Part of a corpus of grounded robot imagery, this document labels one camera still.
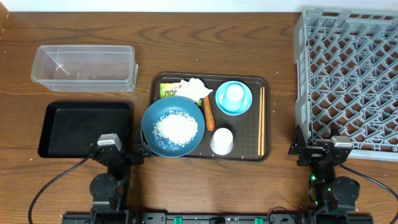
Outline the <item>green snack wrapper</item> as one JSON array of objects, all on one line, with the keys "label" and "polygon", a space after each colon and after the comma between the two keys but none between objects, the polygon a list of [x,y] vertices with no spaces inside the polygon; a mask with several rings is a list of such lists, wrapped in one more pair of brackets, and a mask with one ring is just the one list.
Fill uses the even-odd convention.
[{"label": "green snack wrapper", "polygon": [[181,88],[180,83],[160,83],[159,84],[159,93],[161,98],[166,98],[170,96],[174,96]]}]

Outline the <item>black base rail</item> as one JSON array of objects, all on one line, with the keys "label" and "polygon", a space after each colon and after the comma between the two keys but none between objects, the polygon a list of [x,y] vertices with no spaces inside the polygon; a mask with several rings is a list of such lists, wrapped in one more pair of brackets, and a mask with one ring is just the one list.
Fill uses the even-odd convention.
[{"label": "black base rail", "polygon": [[165,213],[144,213],[142,215],[126,216],[130,220],[112,216],[98,215],[91,219],[89,214],[65,214],[62,223],[89,224],[89,223],[133,223],[133,224],[289,224],[307,223],[294,215],[273,213],[272,215],[167,215]]}]

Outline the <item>white pink cup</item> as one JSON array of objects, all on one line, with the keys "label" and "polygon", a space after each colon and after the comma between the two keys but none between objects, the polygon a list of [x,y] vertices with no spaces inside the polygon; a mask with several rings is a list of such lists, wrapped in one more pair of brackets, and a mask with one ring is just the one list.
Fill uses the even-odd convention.
[{"label": "white pink cup", "polygon": [[227,128],[220,128],[214,132],[210,141],[211,150],[217,155],[227,155],[233,150],[233,134]]}]

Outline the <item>orange carrot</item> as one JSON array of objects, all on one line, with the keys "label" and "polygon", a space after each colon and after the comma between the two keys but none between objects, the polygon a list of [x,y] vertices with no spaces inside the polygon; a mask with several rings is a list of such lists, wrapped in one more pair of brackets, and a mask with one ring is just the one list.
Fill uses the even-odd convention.
[{"label": "orange carrot", "polygon": [[207,130],[214,131],[215,119],[213,116],[209,96],[204,97],[203,102],[204,102],[204,112],[205,112],[205,121],[206,121]]}]

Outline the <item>clear plastic bin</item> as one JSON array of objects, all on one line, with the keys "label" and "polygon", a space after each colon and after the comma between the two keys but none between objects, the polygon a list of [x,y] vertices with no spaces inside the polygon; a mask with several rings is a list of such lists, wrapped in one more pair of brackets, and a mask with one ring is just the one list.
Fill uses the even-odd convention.
[{"label": "clear plastic bin", "polygon": [[132,92],[137,72],[129,45],[42,45],[31,79],[58,92]]}]

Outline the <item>black waste tray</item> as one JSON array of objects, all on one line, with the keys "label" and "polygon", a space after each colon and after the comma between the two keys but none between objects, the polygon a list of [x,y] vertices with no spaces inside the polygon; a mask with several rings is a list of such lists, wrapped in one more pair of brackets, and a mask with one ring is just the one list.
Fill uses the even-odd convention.
[{"label": "black waste tray", "polygon": [[102,134],[117,134],[127,148],[130,107],[121,102],[53,102],[45,112],[38,155],[84,158]]}]

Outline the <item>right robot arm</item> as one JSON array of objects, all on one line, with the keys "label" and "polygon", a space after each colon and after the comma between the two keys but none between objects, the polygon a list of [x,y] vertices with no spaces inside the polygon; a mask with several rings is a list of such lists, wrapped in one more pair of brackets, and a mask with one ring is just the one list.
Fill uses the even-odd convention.
[{"label": "right robot arm", "polygon": [[308,194],[316,207],[301,213],[297,223],[348,223],[356,208],[360,184],[349,177],[336,176],[335,167],[346,162],[353,143],[347,136],[333,136],[324,146],[308,146],[300,126],[288,154],[298,156],[298,166],[308,166]]}]

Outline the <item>white rice pile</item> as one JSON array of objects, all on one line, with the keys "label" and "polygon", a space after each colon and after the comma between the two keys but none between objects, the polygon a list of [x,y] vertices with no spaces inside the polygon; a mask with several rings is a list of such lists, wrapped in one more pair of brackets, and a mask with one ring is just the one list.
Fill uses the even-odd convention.
[{"label": "white rice pile", "polygon": [[198,123],[192,116],[183,111],[169,111],[154,123],[152,134],[162,149],[169,144],[176,151],[190,143],[197,132]]}]

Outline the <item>light blue cup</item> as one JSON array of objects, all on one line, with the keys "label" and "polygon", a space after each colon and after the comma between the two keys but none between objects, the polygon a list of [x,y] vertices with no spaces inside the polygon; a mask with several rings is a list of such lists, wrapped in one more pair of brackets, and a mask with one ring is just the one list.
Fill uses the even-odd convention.
[{"label": "light blue cup", "polygon": [[223,103],[228,110],[239,110],[242,107],[243,98],[243,87],[238,84],[233,84],[227,87],[223,97]]}]

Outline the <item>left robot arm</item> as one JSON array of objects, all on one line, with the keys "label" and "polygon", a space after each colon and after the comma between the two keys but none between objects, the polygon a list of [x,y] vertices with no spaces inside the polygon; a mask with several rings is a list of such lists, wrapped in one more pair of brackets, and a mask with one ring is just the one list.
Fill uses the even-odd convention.
[{"label": "left robot arm", "polygon": [[117,134],[102,134],[93,146],[91,158],[107,167],[107,172],[97,175],[90,184],[93,207],[87,221],[94,223],[140,223],[140,215],[127,205],[131,167],[144,163],[152,151],[142,129],[136,134],[135,152],[122,149]]}]

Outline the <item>left wooden chopstick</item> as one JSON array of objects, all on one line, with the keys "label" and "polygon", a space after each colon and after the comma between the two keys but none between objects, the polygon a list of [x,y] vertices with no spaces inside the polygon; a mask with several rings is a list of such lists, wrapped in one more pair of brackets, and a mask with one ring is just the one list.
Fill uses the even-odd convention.
[{"label": "left wooden chopstick", "polygon": [[260,87],[260,96],[259,96],[259,126],[258,126],[258,145],[257,145],[257,154],[261,156],[261,133],[262,133],[262,87]]}]

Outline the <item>grey dishwasher rack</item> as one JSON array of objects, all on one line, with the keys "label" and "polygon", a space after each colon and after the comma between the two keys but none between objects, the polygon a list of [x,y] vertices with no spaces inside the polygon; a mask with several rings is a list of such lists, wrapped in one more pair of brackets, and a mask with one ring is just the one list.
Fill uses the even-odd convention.
[{"label": "grey dishwasher rack", "polygon": [[309,146],[334,133],[350,157],[397,160],[397,14],[307,9],[294,28],[295,123]]}]

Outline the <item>light blue bowl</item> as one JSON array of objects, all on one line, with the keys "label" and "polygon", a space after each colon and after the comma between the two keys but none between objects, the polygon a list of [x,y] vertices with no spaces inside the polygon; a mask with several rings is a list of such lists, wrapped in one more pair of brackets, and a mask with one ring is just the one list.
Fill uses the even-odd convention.
[{"label": "light blue bowl", "polygon": [[[243,87],[244,90],[244,98],[243,98],[243,104],[242,107],[239,110],[228,110],[223,103],[223,97],[226,92],[227,87],[233,84],[238,84]],[[227,114],[228,116],[239,116],[243,113],[245,113],[252,104],[252,93],[251,90],[246,86],[243,82],[238,82],[238,81],[228,81],[224,82],[222,85],[220,85],[216,91],[215,95],[215,100],[216,100],[216,105],[218,108],[224,113]]]}]

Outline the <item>dark brown serving tray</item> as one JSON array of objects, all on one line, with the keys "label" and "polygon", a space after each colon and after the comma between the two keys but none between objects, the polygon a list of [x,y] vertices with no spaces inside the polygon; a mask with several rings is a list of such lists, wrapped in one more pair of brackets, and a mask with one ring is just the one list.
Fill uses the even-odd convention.
[{"label": "dark brown serving tray", "polygon": [[[238,81],[244,83],[251,91],[253,102],[251,107],[241,115],[228,116],[224,114],[216,105],[215,93],[210,94],[210,103],[215,118],[217,128],[228,128],[234,137],[232,151],[219,156],[210,148],[210,140],[213,135],[209,130],[205,130],[201,143],[185,158],[195,159],[216,159],[229,161],[251,161],[259,162],[267,159],[271,153],[271,89],[268,82],[261,77],[231,76],[231,75],[209,75],[209,74],[189,74],[189,73],[170,73],[165,72],[157,75],[151,85],[150,103],[160,99],[160,84],[178,83],[181,80],[198,78],[204,82],[207,88],[217,90],[223,83],[228,81]],[[260,113],[260,91],[264,89],[264,146],[262,151],[258,151],[258,144],[261,140],[259,134],[259,113]]]}]

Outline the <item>crumpled white tissue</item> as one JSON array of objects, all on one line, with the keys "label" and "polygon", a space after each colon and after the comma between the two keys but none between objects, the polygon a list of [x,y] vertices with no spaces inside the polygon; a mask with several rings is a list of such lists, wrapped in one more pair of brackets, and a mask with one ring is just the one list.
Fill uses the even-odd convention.
[{"label": "crumpled white tissue", "polygon": [[213,90],[205,86],[198,78],[191,78],[189,81],[181,80],[180,88],[176,91],[175,96],[182,96],[198,103],[202,98],[208,96]]}]

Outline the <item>dark blue plate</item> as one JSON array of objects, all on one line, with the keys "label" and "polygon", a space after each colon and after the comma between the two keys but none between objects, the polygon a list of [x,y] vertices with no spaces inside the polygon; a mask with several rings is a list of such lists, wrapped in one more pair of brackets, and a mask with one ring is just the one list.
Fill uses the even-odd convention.
[{"label": "dark blue plate", "polygon": [[[156,141],[152,134],[154,123],[161,116],[167,115],[169,111],[186,112],[198,123],[196,136],[185,147],[176,151],[172,151],[169,144],[166,144],[166,149],[162,149],[160,142]],[[182,96],[172,96],[160,99],[148,107],[142,118],[141,128],[153,153],[163,157],[181,157],[192,152],[200,144],[205,133],[205,120],[201,110],[191,99]]]}]

